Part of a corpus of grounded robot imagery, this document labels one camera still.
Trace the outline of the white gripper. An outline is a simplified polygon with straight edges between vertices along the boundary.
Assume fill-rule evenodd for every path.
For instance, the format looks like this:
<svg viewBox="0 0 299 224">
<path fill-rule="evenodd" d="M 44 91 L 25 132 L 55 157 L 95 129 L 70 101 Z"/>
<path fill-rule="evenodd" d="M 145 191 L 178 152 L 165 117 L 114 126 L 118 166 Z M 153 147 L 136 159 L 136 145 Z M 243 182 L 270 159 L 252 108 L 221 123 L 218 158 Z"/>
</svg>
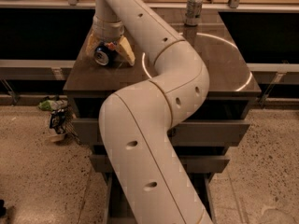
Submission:
<svg viewBox="0 0 299 224">
<path fill-rule="evenodd" d="M 93 56 L 95 49 L 98 47 L 100 40 L 105 42 L 117 41 L 116 51 L 131 66 L 135 65 L 135 55 L 128 39 L 123 35 L 124 26 L 121 21 L 109 22 L 103 21 L 93 16 L 93 30 L 87 37 L 86 54 Z"/>
</svg>

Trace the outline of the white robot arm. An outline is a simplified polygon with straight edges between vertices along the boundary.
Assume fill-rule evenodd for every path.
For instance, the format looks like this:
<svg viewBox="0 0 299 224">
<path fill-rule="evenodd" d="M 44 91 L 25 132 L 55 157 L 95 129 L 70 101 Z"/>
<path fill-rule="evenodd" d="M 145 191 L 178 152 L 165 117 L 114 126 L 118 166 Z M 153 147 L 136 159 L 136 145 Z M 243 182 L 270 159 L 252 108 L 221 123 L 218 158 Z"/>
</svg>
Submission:
<svg viewBox="0 0 299 224">
<path fill-rule="evenodd" d="M 141 0 L 96 0 L 96 18 L 106 14 L 124 23 L 157 72 L 109 95 L 99 113 L 108 158 L 137 224 L 213 224 L 167 136 L 205 101 L 205 63 Z"/>
</svg>

